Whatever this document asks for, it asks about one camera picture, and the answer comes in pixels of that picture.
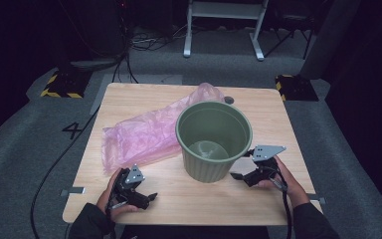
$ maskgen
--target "bucket rim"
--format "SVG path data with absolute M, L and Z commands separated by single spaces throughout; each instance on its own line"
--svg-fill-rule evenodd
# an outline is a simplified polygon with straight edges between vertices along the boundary
M 183 117 L 183 115 L 186 114 L 187 111 L 191 110 L 192 108 L 197 107 L 199 105 L 206 105 L 206 104 L 221 105 L 223 107 L 230 108 L 233 111 L 238 112 L 239 116 L 241 116 L 243 118 L 244 122 L 247 124 L 247 126 L 249 128 L 249 135 L 248 135 L 249 140 L 248 140 L 247 144 L 245 145 L 245 147 L 242 151 L 240 151 L 236 155 L 230 156 L 228 158 L 210 159 L 210 158 L 205 158 L 205 157 L 198 155 L 197 153 L 191 151 L 187 145 L 185 145 L 181 136 L 179 135 L 179 120 Z M 250 148 L 251 144 L 253 143 L 253 130 L 252 130 L 250 121 L 247 119 L 247 117 L 244 115 L 244 113 L 242 113 L 238 108 L 236 108 L 235 106 L 228 105 L 228 104 L 223 103 L 223 102 L 204 101 L 204 102 L 199 102 L 199 103 L 196 103 L 194 105 L 187 107 L 184 111 L 182 111 L 182 113 L 178 116 L 178 119 L 176 120 L 175 133 L 176 133 L 176 138 L 177 138 L 182 150 L 185 150 L 187 153 L 191 154 L 192 156 L 194 156 L 200 160 L 203 160 L 203 161 L 209 162 L 209 163 L 214 163 L 214 164 L 229 163 L 229 162 L 233 162 L 233 161 L 237 160 L 238 158 L 242 157 L 244 154 L 246 154 L 248 152 L 248 149 Z

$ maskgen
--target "table top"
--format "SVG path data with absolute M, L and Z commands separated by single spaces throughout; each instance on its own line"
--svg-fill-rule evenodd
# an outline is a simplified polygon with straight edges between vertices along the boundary
M 144 113 L 163 109 L 190 95 L 196 86 L 110 84 L 103 97 L 73 187 L 84 187 L 83 194 L 70 194 L 63 219 L 74 222 L 84 205 L 96 203 L 110 176 L 101 163 L 101 137 L 104 127 Z M 235 99 L 233 106 L 250 121 L 254 148 L 257 144 L 284 145 L 279 157 L 307 193 L 315 193 L 287 112 L 278 91 L 271 89 L 218 89 Z M 191 178 L 184 169 L 182 154 L 152 164 L 138 165 L 145 180 L 137 192 L 156 199 L 146 210 L 120 215 L 122 224 L 159 225 L 286 225 L 282 193 L 276 189 L 248 187 L 230 174 L 214 183 Z M 231 171 L 246 174 L 256 166 L 242 157 Z M 321 209 L 317 202 L 313 204 Z

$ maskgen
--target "pink plastic bag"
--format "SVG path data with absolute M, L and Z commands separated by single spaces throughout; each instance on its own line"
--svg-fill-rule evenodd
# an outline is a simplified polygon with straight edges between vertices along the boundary
M 149 164 L 179 153 L 176 121 L 187 107 L 203 101 L 223 102 L 224 96 L 217 88 L 203 83 L 191 95 L 164 109 L 104 128 L 101 145 L 104 173 L 111 174 L 134 164 Z

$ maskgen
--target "gray floor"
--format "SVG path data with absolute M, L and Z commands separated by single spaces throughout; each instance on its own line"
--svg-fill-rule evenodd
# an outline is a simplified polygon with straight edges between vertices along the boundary
M 262 49 L 266 51 L 276 40 L 274 33 L 263 32 Z M 166 76 L 175 79 L 165 84 L 207 82 L 215 87 L 273 89 L 276 75 L 297 74 L 303 65 L 304 40 L 299 34 L 263 62 L 256 60 L 247 30 L 200 32 L 193 38 L 188 59 L 182 57 L 183 44 L 180 38 L 156 51 L 131 50 L 130 64 L 138 81 L 149 81 L 153 75 L 157 83 Z M 113 70 L 95 72 L 83 99 L 41 98 L 55 71 L 51 69 L 26 93 L 30 102 L 0 127 L 0 238 L 34 238 L 30 221 L 33 196 L 54 163 L 35 204 L 35 225 L 42 238 L 65 237 L 68 224 L 62 214 L 67 198 L 60 192 L 73 184 L 93 121 L 58 160 L 73 142 L 62 129 L 73 122 L 85 126 L 99 99 L 100 86 Z M 119 73 L 128 74 L 125 63 Z M 315 189 L 327 200 L 324 214 L 341 238 L 382 238 L 382 197 L 324 101 L 328 83 L 316 80 L 312 84 L 319 102 L 284 104 Z M 273 239 L 286 238 L 285 227 L 269 230 Z

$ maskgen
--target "white shelf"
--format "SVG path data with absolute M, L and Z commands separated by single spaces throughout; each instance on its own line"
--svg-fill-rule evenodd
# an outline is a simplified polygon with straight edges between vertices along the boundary
M 260 17 L 262 4 L 193 2 L 193 17 L 253 19 Z
M 263 0 L 262 4 L 199 2 L 189 0 L 184 57 L 189 58 L 191 56 L 191 28 L 193 17 L 234 18 L 257 20 L 255 32 L 250 34 L 250 40 L 253 44 L 257 59 L 262 61 L 265 57 L 260 48 L 258 37 L 263 19 L 265 18 L 268 3 L 269 0 Z

